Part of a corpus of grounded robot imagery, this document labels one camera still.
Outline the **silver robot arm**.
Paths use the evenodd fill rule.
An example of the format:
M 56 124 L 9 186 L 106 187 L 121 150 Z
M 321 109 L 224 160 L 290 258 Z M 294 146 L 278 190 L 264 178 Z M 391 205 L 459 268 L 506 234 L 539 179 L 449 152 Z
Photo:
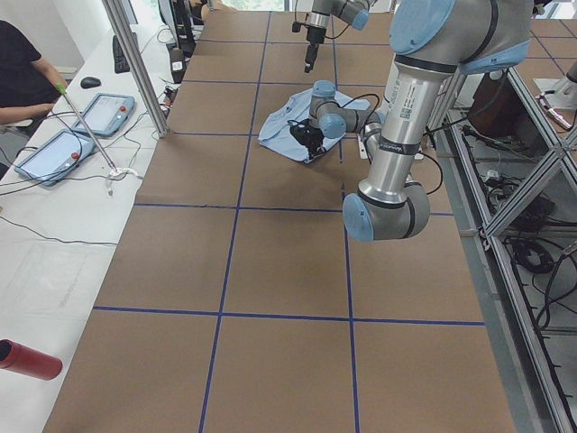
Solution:
M 329 44 L 333 50 L 336 40 L 344 36 L 349 29 L 363 30 L 369 20 L 371 9 L 378 1 L 313 1 L 311 10 L 303 20 L 298 19 L 295 6 L 292 32 L 307 30 L 307 51 L 304 71 L 310 73 L 316 65 L 320 48 Z
M 340 106 L 332 82 L 315 83 L 308 118 L 291 121 L 290 131 L 311 156 L 320 154 L 323 139 L 356 133 L 371 159 L 368 177 L 343 201 L 351 237 L 402 239 L 423 230 L 429 199 L 410 170 L 440 87 L 455 71 L 469 75 L 520 63 L 533 8 L 531 1 L 402 2 L 389 30 L 398 75 L 387 85 L 383 115 Z

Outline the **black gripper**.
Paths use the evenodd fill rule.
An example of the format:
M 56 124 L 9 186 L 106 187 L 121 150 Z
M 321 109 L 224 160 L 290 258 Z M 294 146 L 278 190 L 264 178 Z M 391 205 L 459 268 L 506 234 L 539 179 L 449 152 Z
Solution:
M 312 126 L 309 121 L 291 121 L 290 133 L 307 149 L 309 158 L 317 158 L 325 153 L 325 138 L 321 130 Z
M 309 73 L 314 69 L 319 46 L 325 42 L 325 28 L 308 26 L 306 40 L 308 46 L 305 57 L 305 72 Z

